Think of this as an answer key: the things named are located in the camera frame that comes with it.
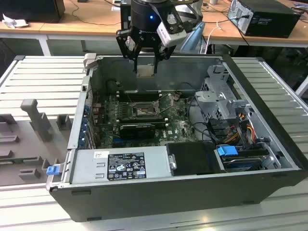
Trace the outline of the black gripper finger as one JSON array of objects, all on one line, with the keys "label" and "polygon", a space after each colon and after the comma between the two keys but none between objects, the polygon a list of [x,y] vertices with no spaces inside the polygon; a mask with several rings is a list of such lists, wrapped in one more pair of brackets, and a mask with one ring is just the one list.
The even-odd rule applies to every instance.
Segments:
[{"label": "black gripper finger", "polygon": [[[133,50],[130,50],[126,45],[128,38],[131,38],[134,42]],[[138,56],[141,49],[143,48],[143,35],[139,34],[138,29],[118,30],[116,32],[116,40],[118,42],[123,57],[134,62],[133,72],[136,73]]]},{"label": "black gripper finger", "polygon": [[154,47],[154,73],[157,73],[157,67],[158,63],[162,60],[168,60],[173,51],[175,50],[176,46],[172,46],[169,48],[164,48],[162,51],[160,51],[158,46]]}]

